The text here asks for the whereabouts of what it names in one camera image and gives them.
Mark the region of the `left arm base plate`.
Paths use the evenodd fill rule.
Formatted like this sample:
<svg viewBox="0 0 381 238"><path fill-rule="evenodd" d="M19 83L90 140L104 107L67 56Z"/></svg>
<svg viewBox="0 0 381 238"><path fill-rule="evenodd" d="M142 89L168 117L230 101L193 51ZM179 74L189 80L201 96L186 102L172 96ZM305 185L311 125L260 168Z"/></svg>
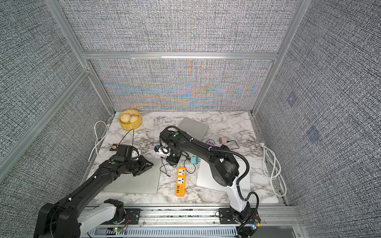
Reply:
<svg viewBox="0 0 381 238"><path fill-rule="evenodd" d="M140 220L140 213L141 209L139 208L117 209L112 223L115 225L137 225Z"/></svg>

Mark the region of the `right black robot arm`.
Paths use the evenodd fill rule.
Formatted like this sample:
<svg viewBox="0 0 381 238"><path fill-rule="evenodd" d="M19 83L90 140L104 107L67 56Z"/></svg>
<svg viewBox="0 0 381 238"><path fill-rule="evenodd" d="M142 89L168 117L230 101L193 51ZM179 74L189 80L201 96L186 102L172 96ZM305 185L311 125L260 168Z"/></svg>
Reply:
<svg viewBox="0 0 381 238"><path fill-rule="evenodd" d="M226 145L212 146L195 139L176 126L168 126L159 135L159 144L165 143L169 150L166 161L177 165L182 156L189 153L203 159L209 165L213 179L227 188L233 219L241 224L248 223L257 213L259 196L251 191L243 197L240 182L249 175L250 165L241 154Z"/></svg>

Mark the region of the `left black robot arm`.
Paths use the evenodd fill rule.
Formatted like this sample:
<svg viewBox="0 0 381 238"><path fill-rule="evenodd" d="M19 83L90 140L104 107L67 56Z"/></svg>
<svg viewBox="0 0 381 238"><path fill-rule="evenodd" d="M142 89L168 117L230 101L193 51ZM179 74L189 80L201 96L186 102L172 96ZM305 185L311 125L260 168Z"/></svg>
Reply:
<svg viewBox="0 0 381 238"><path fill-rule="evenodd" d="M45 204L38 213L34 231L36 238L80 238L105 223L121 224L126 220L124 203L105 200L95 209L85 212L89 202L122 174L139 176L153 167L153 163L133 152L131 145L119 145L115 155L104 161L82 185L58 202Z"/></svg>

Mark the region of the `pink charger plug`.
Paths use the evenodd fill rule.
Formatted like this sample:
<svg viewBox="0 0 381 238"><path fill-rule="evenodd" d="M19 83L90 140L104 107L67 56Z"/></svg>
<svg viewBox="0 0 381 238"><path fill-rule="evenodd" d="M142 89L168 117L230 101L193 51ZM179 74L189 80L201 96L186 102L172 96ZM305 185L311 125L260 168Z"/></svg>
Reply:
<svg viewBox="0 0 381 238"><path fill-rule="evenodd" d="M226 144L227 143L227 139L225 137L220 137L219 138L219 143L220 144Z"/></svg>

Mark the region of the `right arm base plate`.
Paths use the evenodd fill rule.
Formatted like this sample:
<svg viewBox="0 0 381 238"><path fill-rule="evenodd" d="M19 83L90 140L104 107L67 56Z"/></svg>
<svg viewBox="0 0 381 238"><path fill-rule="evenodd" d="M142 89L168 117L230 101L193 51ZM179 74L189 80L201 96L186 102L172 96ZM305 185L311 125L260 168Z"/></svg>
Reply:
<svg viewBox="0 0 381 238"><path fill-rule="evenodd" d="M253 207L242 212L237 212L233 208L219 208L217 214L220 224L243 224L248 220L248 224L260 222L258 212Z"/></svg>

